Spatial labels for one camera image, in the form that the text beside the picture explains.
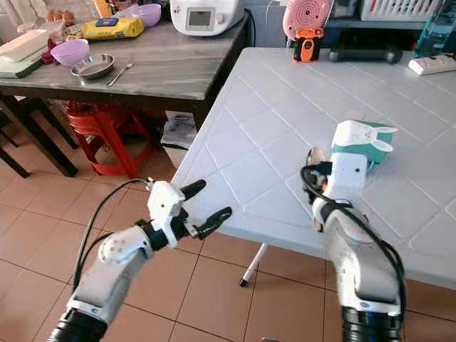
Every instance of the fork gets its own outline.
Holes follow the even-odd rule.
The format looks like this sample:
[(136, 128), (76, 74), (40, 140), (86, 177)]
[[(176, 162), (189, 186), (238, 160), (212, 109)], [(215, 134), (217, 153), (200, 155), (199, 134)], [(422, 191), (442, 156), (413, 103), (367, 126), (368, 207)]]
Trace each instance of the fork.
[(120, 75), (122, 75), (124, 73), (125, 70), (131, 68), (134, 65), (135, 65), (135, 55), (133, 53), (131, 53), (130, 56), (128, 57), (127, 65), (117, 74), (116, 77), (114, 77), (111, 81), (109, 81), (107, 86), (111, 87), (114, 84), (114, 82), (116, 82), (117, 79), (119, 79)]

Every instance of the metal bowl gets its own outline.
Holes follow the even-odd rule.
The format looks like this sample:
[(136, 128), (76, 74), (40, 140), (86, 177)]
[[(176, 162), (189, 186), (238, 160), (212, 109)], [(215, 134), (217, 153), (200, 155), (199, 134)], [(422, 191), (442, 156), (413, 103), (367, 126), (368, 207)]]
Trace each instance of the metal bowl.
[(84, 58), (71, 67), (71, 74), (86, 79), (103, 77), (112, 71), (114, 56), (108, 53), (98, 53)]

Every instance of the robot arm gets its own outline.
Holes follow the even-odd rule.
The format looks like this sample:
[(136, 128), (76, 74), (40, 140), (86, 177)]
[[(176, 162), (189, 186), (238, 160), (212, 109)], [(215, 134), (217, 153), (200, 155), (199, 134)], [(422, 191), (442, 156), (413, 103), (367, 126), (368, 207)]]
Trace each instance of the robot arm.
[(325, 233), (326, 253), (336, 267), (343, 340), (400, 341), (405, 306), (400, 258), (391, 254), (393, 250), (385, 251), (389, 244), (352, 205), (361, 196), (367, 159), (334, 153), (330, 162), (321, 162), (312, 160), (312, 153), (301, 176), (318, 227)]
[(137, 222), (133, 227), (107, 237), (98, 249), (98, 258), (73, 292), (67, 310), (48, 342), (98, 342), (113, 322), (124, 301), (130, 283), (154, 252), (175, 247), (183, 237), (204, 239), (228, 219), (226, 207), (200, 227), (187, 222), (182, 208), (206, 182), (199, 180), (182, 189), (167, 182), (150, 183), (147, 206), (151, 222)]

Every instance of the black cable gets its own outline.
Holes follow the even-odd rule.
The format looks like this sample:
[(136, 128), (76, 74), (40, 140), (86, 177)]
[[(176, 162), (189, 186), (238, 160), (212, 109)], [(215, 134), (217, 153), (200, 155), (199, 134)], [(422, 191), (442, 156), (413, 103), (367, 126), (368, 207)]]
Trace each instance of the black cable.
[(255, 19), (254, 19), (254, 16), (252, 16), (252, 13), (249, 9), (245, 9), (245, 11), (249, 14), (250, 16), (250, 19), (252, 20), (252, 25), (254, 26), (254, 43), (253, 43), (253, 47), (256, 46), (257, 44), (257, 25), (255, 25)]
[(82, 258), (83, 258), (83, 254), (84, 254), (84, 249), (86, 249), (86, 244), (87, 244), (87, 241), (88, 241), (88, 237), (90, 235), (90, 231), (92, 230), (92, 227), (93, 227), (93, 223), (95, 222), (95, 219), (96, 217), (98, 216), (98, 213), (99, 211), (101, 210), (102, 206), (117, 192), (119, 191), (120, 189), (122, 189), (124, 186), (126, 185), (129, 185), (129, 184), (132, 184), (132, 183), (141, 183), (143, 182), (144, 184), (147, 185), (147, 181), (146, 180), (143, 180), (142, 178), (135, 178), (133, 180), (129, 180), (121, 185), (119, 185), (118, 187), (116, 187), (113, 191), (111, 191), (108, 196), (106, 196), (101, 202), (100, 204), (97, 206), (97, 208), (95, 209), (88, 225), (87, 225), (87, 228), (85, 229), (85, 234), (84, 234), (84, 238), (83, 238), (83, 241), (81, 242), (81, 246), (79, 247), (79, 252), (78, 252), (78, 259), (76, 260), (76, 265), (75, 265), (75, 268), (74, 268), (74, 280), (73, 280), (73, 292), (76, 290), (76, 288), (78, 287), (79, 285), (79, 281), (81, 280), (81, 272), (82, 272), (82, 268), (81, 268), (81, 261), (82, 261)]
[(382, 239), (380, 239), (374, 231), (366, 226), (364, 222), (362, 222), (357, 216), (355, 216), (352, 212), (347, 210), (342, 204), (337, 203), (335, 200), (332, 200), (331, 198), (321, 194), (317, 189), (314, 188), (314, 186), (307, 180), (305, 177), (305, 171), (309, 170), (315, 170), (313, 168), (314, 165), (307, 165), (303, 167), (301, 171), (301, 176), (306, 184), (306, 187), (308, 190), (310, 190), (315, 196), (321, 198), (322, 200), (331, 203), (336, 209), (342, 211), (345, 215), (350, 217), (369, 237), (378, 245), (380, 250), (384, 253), (386, 256), (386, 259), (391, 263), (391, 266), (394, 269), (394, 272), (396, 273), (396, 277), (398, 279), (399, 283), (399, 298), (400, 298), (400, 314), (401, 314), (401, 320), (402, 322), (404, 321), (405, 318), (405, 308), (407, 307), (407, 298), (405, 295), (405, 284), (403, 280), (403, 263), (402, 260), (400, 259), (399, 253), (394, 249), (393, 246), (391, 246), (389, 243), (385, 243)]
[(112, 233), (107, 233), (107, 234), (104, 234), (104, 235), (102, 235), (102, 236), (100, 236), (100, 237), (97, 237), (97, 238), (92, 242), (92, 244), (87, 248), (87, 251), (85, 252), (85, 254), (84, 254), (84, 256), (83, 256), (83, 258), (82, 258), (82, 260), (81, 260), (81, 267), (80, 267), (80, 271), (81, 271), (81, 272), (82, 272), (83, 269), (84, 269), (84, 264), (86, 264), (85, 262), (86, 262), (86, 260), (87, 260), (87, 258), (88, 258), (88, 255), (89, 255), (90, 251), (92, 250), (92, 248), (93, 248), (98, 242), (100, 242), (101, 240), (106, 239), (106, 238), (109, 237), (111, 234), (112, 234)]

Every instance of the lavender bowl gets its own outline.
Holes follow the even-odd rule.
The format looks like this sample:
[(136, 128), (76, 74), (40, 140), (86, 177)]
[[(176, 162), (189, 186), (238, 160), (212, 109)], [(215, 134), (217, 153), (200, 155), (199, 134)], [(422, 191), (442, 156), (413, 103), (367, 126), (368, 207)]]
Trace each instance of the lavender bowl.
[(51, 55), (63, 66), (69, 68), (90, 55), (90, 48), (85, 39), (73, 39), (57, 45)]
[(132, 16), (135, 18), (141, 18), (145, 23), (145, 27), (152, 27), (160, 21), (160, 17), (162, 16), (162, 7), (159, 4), (138, 6), (132, 10)]

